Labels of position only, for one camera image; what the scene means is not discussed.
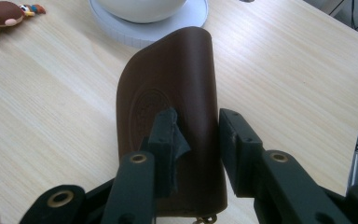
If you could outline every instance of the white round object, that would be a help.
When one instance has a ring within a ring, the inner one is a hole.
[[[207,0],[187,0],[171,17],[152,23],[133,23],[106,11],[98,0],[89,0],[92,14],[101,29],[116,41],[145,48],[165,35],[188,26],[201,27],[208,16]]]
[[[186,0],[98,0],[110,13],[126,21],[149,23],[173,15]]]

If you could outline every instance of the light wood tabletop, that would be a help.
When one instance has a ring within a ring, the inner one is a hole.
[[[138,49],[110,39],[86,0],[0,31],[0,220],[17,223],[62,184],[116,175],[116,91]],[[219,107],[240,112],[265,149],[289,152],[321,186],[345,194],[358,134],[358,33],[300,0],[209,1]],[[217,223],[258,223],[228,189]],[[193,218],[158,218],[191,223]]]

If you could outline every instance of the round white base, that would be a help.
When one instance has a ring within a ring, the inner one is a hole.
[[[207,0],[187,0],[179,11],[163,21],[133,23],[112,15],[98,3],[89,0],[92,13],[100,27],[120,43],[142,49],[163,36],[188,26],[201,27],[208,16]]]

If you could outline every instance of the toy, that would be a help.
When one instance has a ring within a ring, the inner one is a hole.
[[[36,14],[46,14],[45,9],[39,5],[17,6],[8,1],[0,1],[0,27],[14,26],[22,22],[24,17]]]

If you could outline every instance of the leather pouch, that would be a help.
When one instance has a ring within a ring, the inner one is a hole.
[[[176,163],[177,192],[158,199],[160,217],[210,217],[227,207],[218,144],[212,39],[201,28],[175,31],[136,53],[117,88],[118,153],[139,150],[158,112],[173,107],[191,150]]]

